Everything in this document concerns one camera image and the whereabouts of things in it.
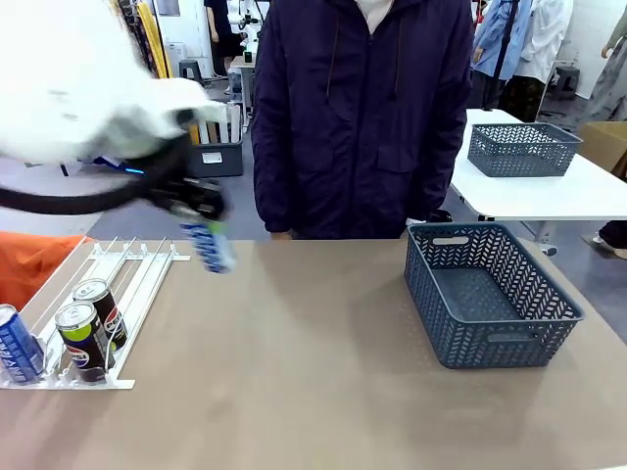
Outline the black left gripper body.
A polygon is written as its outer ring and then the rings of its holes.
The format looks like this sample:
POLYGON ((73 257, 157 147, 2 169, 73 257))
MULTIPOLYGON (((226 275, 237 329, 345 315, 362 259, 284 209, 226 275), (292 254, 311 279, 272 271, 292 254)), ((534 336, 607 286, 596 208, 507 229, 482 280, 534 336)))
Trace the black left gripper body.
POLYGON ((194 157, 197 157, 197 152, 189 139, 170 141, 157 153, 144 157, 144 175, 163 170, 166 158, 174 160, 163 178, 147 193, 145 200, 163 211, 168 212, 170 204, 180 203, 195 210, 202 219, 224 220, 230 209, 226 194, 218 181, 192 175, 194 157))

